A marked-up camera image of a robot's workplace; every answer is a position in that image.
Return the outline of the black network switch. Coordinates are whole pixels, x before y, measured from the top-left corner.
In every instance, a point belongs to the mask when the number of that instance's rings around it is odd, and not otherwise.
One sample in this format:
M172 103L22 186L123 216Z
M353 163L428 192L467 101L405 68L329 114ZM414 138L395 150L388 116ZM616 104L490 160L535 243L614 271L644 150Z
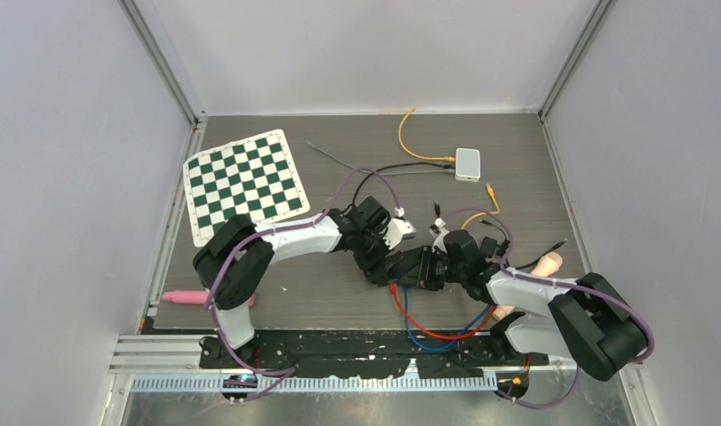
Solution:
M429 278L432 247L422 246L395 252L371 265L365 272L368 282L384 286L396 282L401 286L424 288Z

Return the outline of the green white chessboard mat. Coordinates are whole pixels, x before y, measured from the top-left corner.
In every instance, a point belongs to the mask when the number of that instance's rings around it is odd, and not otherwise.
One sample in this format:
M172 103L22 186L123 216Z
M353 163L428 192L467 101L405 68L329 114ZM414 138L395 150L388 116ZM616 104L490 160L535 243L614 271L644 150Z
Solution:
M272 223L311 209L281 129L203 150L184 162L182 172L197 248L236 215Z

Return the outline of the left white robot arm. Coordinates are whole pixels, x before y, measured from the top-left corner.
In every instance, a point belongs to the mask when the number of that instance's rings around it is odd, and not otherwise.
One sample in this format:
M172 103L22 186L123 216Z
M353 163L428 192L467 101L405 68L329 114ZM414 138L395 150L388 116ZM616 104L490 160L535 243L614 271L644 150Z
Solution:
M204 305L223 332L222 355L235 367L255 359L249 299L272 264L345 251L352 253L367 281L384 285L402 259L397 246L415 235L402 209L390 212L373 197L346 209L329 208L307 219L274 224L253 222L247 215L232 217L193 259L208 292Z

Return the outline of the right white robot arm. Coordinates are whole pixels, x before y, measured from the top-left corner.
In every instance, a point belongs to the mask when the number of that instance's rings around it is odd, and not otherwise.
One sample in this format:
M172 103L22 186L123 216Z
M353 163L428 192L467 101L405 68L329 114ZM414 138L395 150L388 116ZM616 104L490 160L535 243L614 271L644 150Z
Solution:
M607 381L647 354L650 327L603 276L554 279L507 265L489 241L465 230L443 232L433 246L403 253L390 273L399 285L438 291L458 284L476 301L493 307L491 352L503 364L524 354L571 359L587 375Z

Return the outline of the white router box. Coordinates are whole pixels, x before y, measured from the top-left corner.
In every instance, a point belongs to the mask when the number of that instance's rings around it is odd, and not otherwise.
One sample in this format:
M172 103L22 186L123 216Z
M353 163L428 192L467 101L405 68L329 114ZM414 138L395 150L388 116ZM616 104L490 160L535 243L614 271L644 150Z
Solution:
M478 149L457 148L455 159L455 179L457 181L479 182L481 158Z

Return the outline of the beige cylinder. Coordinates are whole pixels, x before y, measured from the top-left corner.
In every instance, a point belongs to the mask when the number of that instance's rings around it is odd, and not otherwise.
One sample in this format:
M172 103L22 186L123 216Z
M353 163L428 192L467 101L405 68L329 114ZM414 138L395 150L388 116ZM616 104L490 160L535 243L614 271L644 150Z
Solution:
M556 252L550 252L539 258L537 264L532 268L530 273L541 277L550 277L559 270L562 264L562 256ZM514 310L514 306L498 305L494 309L493 318L495 320L502 320Z

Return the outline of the pink cylinder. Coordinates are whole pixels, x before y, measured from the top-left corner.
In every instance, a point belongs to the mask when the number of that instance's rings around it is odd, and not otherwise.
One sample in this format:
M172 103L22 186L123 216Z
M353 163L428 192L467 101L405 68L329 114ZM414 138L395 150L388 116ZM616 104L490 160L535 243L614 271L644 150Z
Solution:
M204 305L208 295L207 290L173 290L163 292L161 300L174 304Z

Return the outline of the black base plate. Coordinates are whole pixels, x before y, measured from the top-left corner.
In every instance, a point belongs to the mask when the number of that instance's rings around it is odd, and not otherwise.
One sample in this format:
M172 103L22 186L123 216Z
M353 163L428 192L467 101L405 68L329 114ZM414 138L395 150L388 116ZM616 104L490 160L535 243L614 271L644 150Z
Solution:
M268 330L235 351L255 369L297 378L383 379L409 366L424 379L470 378L487 368L544 367L549 357L507 351L490 335L468 337L442 352L426 351L401 330Z

